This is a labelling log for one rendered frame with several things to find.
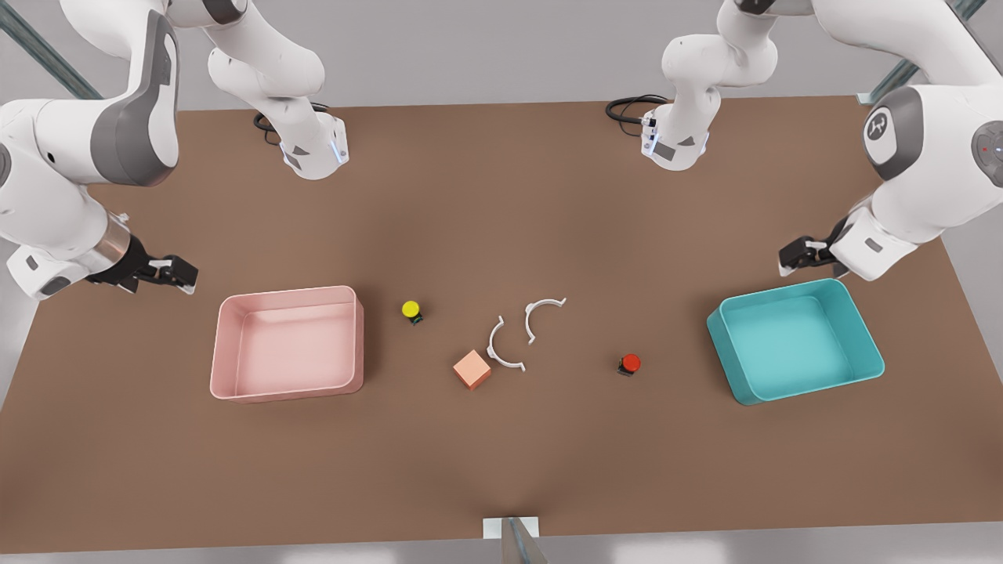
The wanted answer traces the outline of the blue storage box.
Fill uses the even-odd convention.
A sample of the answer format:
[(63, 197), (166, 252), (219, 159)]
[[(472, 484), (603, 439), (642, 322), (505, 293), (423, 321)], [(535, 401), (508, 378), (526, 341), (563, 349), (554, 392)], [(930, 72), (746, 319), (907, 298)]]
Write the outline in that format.
[(724, 299), (707, 330), (743, 406), (870, 381), (885, 361), (843, 282), (825, 278)]

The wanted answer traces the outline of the pink storage box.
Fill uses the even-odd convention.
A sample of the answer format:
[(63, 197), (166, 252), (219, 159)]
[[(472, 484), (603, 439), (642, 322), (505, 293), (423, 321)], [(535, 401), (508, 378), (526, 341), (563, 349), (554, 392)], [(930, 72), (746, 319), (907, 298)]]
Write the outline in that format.
[(216, 322), (210, 393), (234, 403), (358, 392), (364, 308), (349, 286), (237, 294)]

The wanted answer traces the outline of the orange cube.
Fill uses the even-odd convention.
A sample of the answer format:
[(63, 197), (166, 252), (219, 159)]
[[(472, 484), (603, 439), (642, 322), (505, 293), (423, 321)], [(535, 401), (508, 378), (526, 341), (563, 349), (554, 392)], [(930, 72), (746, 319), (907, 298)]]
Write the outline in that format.
[(486, 381), (488, 376), (491, 376), (491, 367), (479, 351), (470, 350), (466, 356), (456, 362), (454, 373), (467, 389), (474, 390)]

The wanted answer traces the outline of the silver frame post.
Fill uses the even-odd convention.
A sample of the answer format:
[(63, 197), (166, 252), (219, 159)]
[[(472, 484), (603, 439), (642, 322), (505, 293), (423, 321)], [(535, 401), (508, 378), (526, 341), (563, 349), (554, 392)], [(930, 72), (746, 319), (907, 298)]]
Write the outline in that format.
[(10, 37), (75, 99), (103, 98), (7, 0), (0, 0), (0, 31)]
[(501, 564), (549, 564), (538, 546), (540, 518), (537, 516), (484, 518), (483, 539), (501, 543)]
[[(987, 0), (945, 0), (960, 21), (968, 23), (987, 3)], [(918, 67), (909, 60), (900, 60), (895, 67), (870, 92), (856, 94), (860, 106), (874, 106), (885, 94), (907, 85), (918, 73)]]

